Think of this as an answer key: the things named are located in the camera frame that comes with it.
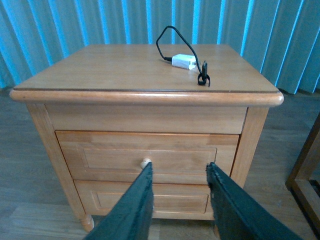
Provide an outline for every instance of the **wooden knob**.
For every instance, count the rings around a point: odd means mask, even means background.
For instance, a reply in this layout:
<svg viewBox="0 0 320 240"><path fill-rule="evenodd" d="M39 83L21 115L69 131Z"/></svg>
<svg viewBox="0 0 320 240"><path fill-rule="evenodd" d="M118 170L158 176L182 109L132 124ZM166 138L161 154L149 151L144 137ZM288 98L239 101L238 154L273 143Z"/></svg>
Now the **wooden knob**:
<svg viewBox="0 0 320 240"><path fill-rule="evenodd" d="M142 160L140 166L141 166L141 169L144 169L148 163L151 163L151 160L149 158L145 158Z"/></svg>

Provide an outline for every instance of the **wooden nightstand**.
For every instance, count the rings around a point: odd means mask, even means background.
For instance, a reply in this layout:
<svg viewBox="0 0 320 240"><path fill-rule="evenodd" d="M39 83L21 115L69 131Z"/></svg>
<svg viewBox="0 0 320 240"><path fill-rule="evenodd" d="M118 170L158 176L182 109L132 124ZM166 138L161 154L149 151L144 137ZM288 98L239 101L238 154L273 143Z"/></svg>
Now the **wooden nightstand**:
<svg viewBox="0 0 320 240"><path fill-rule="evenodd" d="M165 56L190 54L161 46ZM91 45L15 87L74 214L93 228L153 164L154 218L212 220L206 165L245 184L269 107L283 95L227 45L195 45L197 69L172 67L155 45Z"/></svg>

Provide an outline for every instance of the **black cable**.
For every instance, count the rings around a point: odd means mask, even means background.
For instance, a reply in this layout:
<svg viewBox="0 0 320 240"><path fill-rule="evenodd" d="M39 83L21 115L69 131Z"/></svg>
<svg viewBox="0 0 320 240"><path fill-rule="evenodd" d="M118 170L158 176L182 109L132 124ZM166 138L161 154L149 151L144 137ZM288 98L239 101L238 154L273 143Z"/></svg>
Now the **black cable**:
<svg viewBox="0 0 320 240"><path fill-rule="evenodd" d="M164 28L164 30L162 31L162 33L160 34L160 36L158 37L158 39L156 40L155 44L156 44L156 47L158 48L158 51L161 55L161 57L166 60L166 61L169 61L169 62L172 62L172 57L167 57L167 56L164 56L160 50L160 47L159 47L159 40L161 39L161 37L163 36L163 34L165 33L165 31L167 29L173 29L176 31L176 33L179 35L179 37L184 41L184 43L189 47L189 49L192 51L194 57L195 57L195 62L196 62L196 66L199 70L199 76L198 76L198 84L199 85L205 85L206 82L207 82L207 79L209 81L209 87L210 87L210 77L209 75L207 74L207 63L206 61L204 61L203 65L202 65L202 69L203 71L201 71L201 68L200 68L200 64L199 64L199 60L198 60L198 56L195 52L195 50L192 48L192 46L187 42L187 40L182 36L182 34L178 31L178 29L176 29L174 26L166 26Z"/></svg>

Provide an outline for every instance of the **hardwood floor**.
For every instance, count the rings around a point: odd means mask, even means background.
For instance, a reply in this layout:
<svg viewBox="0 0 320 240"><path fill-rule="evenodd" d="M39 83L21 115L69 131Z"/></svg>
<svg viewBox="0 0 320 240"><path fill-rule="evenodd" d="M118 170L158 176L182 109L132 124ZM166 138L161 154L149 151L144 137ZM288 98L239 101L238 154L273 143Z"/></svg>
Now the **hardwood floor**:
<svg viewBox="0 0 320 240"><path fill-rule="evenodd" d="M320 111L320 94L271 108L244 189L305 240L317 239L285 181ZM24 104L0 91L0 239L78 240L74 217ZM320 179L319 167L313 174ZM154 219L150 240L214 240L210 221Z"/></svg>

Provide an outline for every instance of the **blue blind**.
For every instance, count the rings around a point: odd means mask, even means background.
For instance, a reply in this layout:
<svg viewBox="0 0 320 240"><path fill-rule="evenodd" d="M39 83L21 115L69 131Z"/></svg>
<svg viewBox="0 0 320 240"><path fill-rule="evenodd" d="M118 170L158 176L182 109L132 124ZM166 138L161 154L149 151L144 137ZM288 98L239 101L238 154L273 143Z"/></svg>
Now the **blue blind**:
<svg viewBox="0 0 320 240"><path fill-rule="evenodd" d="M320 88L319 0L1 0L0 88L90 44L154 44L167 25L230 45L291 94ZM183 42L168 32L161 43Z"/></svg>

